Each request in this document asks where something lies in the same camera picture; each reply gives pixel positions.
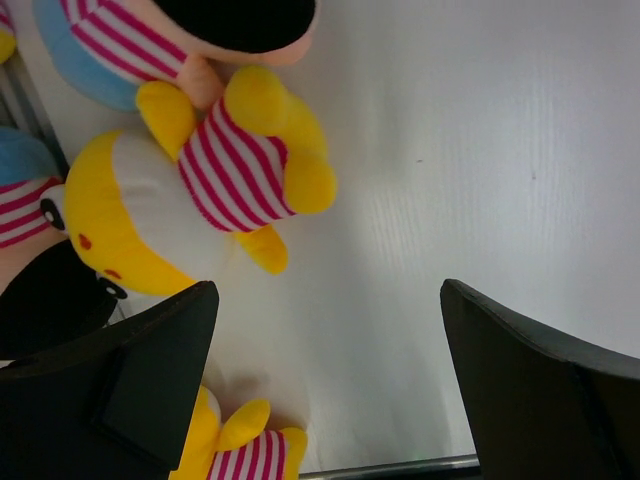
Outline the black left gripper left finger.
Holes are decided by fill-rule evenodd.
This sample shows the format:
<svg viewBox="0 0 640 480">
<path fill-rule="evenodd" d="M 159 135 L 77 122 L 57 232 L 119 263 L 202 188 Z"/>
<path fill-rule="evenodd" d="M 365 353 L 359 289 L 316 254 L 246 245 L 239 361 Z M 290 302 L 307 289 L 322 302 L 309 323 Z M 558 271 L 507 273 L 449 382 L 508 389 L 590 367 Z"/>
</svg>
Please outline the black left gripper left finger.
<svg viewBox="0 0 640 480">
<path fill-rule="evenodd" d="M 1 371 L 4 479 L 166 479 L 219 306 L 210 281 Z"/>
</svg>

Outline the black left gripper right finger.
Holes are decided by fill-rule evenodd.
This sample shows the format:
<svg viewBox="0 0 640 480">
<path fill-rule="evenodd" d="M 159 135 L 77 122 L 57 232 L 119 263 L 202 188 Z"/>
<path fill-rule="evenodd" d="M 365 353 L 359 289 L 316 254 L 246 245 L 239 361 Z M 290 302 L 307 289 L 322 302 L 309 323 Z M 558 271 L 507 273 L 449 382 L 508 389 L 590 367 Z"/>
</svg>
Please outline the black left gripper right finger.
<svg viewBox="0 0 640 480">
<path fill-rule="evenodd" d="M 459 280 L 443 283 L 440 301 L 484 478 L 638 478 L 638 359 Z"/>
</svg>

